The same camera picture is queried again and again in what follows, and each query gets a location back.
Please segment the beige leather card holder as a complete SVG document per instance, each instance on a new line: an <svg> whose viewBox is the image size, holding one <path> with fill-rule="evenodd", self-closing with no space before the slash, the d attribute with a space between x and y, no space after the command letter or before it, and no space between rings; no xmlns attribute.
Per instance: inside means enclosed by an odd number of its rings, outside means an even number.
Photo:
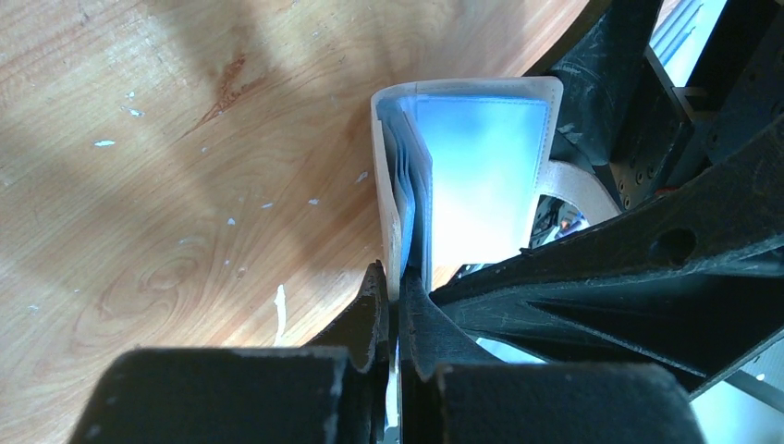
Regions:
<svg viewBox="0 0 784 444"><path fill-rule="evenodd" d="M543 196L589 225L617 216L601 181L551 158L564 87L552 76L423 80L370 100L388 297L412 267L493 264L528 246Z"/></svg>

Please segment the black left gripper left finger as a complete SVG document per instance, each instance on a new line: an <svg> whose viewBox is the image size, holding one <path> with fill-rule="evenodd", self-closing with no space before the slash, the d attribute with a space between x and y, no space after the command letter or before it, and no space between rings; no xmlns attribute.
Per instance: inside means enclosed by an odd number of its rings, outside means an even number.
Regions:
<svg viewBox="0 0 784 444"><path fill-rule="evenodd" d="M373 443L390 357L386 276L289 348L139 348L104 371L74 443Z"/></svg>

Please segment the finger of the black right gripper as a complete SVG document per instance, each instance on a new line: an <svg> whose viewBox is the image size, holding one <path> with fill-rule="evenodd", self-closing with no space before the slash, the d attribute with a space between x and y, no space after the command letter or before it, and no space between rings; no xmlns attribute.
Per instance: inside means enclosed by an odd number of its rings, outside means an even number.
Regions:
<svg viewBox="0 0 784 444"><path fill-rule="evenodd" d="M653 363L698 395L783 337L783 122L681 188L435 290L548 362Z"/></svg>

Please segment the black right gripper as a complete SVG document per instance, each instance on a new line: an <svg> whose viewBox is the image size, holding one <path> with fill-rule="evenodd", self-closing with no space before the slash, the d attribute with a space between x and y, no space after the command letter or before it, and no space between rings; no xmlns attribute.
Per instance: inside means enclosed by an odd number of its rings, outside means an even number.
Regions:
<svg viewBox="0 0 784 444"><path fill-rule="evenodd" d="M622 210L674 190L783 117L783 5L729 1L683 85L655 51L660 1L590 1L529 69L564 86L553 152Z"/></svg>

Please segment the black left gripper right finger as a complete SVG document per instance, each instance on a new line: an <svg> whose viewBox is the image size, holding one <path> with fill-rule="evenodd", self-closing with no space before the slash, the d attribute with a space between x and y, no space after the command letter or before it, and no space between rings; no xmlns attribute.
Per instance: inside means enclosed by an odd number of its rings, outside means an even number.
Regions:
<svg viewBox="0 0 784 444"><path fill-rule="evenodd" d="M701 443L675 377L654 364L509 364L431 301L418 270L400 282L406 443Z"/></svg>

